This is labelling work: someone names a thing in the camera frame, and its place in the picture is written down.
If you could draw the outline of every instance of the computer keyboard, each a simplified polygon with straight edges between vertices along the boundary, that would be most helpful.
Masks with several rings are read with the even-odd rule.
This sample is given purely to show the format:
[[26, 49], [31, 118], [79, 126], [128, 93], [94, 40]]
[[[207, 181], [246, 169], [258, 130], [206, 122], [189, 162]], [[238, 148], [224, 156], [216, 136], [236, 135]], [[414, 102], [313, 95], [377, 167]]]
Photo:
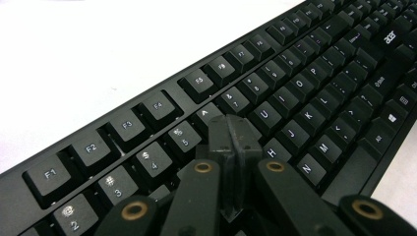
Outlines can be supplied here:
[[416, 120], [416, 25], [413, 1], [294, 7], [3, 173], [2, 235], [92, 233], [129, 196], [162, 199], [226, 113], [325, 201], [370, 195]]

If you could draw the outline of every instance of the brand logo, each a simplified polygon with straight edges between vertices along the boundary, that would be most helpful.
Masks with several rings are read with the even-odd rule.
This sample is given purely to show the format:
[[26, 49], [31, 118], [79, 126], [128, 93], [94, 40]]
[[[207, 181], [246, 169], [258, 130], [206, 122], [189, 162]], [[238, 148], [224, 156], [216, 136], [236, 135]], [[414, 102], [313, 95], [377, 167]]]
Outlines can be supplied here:
[[385, 38], [384, 40], [386, 41], [386, 44], [390, 44], [394, 39], [396, 38], [395, 33], [393, 33], [393, 31], [391, 31]]

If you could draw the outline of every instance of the white background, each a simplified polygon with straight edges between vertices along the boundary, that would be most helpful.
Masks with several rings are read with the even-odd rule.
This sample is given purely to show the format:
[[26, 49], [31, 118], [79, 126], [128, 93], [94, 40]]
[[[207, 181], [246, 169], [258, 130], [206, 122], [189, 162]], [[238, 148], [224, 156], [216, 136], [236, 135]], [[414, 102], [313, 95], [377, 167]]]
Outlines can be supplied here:
[[[0, 0], [0, 173], [300, 2]], [[417, 227], [412, 153], [374, 197]]]

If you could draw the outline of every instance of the black keyboard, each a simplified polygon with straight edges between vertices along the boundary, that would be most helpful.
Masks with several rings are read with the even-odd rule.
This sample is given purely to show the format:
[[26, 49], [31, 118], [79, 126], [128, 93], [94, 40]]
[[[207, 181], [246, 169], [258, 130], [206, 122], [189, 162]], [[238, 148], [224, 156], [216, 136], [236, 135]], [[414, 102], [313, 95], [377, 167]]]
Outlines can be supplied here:
[[222, 114], [329, 204], [370, 196], [417, 118], [416, 28], [411, 0], [306, 1], [1, 174], [1, 235], [91, 234], [162, 200]]

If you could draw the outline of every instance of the white surface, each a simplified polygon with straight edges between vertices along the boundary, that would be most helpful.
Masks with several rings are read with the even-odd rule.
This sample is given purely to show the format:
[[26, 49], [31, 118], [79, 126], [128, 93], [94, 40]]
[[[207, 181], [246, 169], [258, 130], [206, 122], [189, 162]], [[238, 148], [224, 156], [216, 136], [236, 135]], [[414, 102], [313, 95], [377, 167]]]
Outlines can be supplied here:
[[[0, 0], [0, 173], [299, 2]], [[375, 195], [417, 227], [414, 153]]]

